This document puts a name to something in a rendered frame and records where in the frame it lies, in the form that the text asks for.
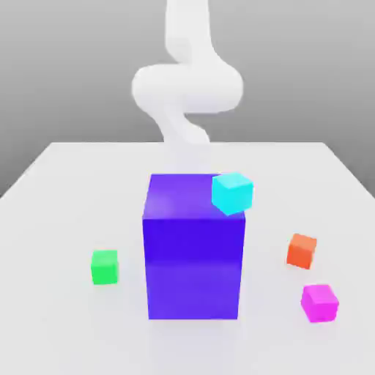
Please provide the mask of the small cyan cube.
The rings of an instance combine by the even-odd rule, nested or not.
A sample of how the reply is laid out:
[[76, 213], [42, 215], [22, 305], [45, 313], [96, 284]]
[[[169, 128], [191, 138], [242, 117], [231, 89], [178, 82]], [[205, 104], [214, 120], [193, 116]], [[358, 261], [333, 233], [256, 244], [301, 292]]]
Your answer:
[[252, 207], [253, 188], [240, 173], [219, 174], [212, 178], [212, 204], [227, 216], [244, 212]]

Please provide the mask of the small green cube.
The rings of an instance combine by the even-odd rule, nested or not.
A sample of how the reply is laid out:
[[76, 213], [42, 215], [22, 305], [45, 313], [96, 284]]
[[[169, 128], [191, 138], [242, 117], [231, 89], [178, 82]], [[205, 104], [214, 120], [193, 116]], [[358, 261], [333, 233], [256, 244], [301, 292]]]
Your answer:
[[119, 277], [119, 262], [116, 250], [94, 250], [91, 261], [94, 285], [116, 284]]

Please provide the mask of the small orange cube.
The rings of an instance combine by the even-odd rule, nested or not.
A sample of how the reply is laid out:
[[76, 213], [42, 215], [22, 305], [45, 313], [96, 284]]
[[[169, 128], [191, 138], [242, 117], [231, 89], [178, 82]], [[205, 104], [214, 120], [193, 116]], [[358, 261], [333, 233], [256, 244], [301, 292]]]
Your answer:
[[309, 270], [316, 250], [316, 244], [316, 238], [294, 234], [289, 243], [286, 263]]

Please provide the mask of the small magenta cube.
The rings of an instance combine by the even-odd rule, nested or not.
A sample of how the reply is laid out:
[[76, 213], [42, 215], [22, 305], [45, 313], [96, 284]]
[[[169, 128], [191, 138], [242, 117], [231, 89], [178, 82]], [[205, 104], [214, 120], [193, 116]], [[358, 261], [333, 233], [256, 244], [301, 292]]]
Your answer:
[[311, 323], [332, 322], [337, 316], [339, 301], [327, 284], [304, 286], [300, 303]]

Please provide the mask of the large purple box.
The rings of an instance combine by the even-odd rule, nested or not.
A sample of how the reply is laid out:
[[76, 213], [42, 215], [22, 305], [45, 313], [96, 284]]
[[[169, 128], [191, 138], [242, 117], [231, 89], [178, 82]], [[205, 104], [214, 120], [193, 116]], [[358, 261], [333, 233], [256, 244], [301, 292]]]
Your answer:
[[142, 216], [150, 319], [236, 319], [245, 215], [212, 204], [210, 174], [152, 174]]

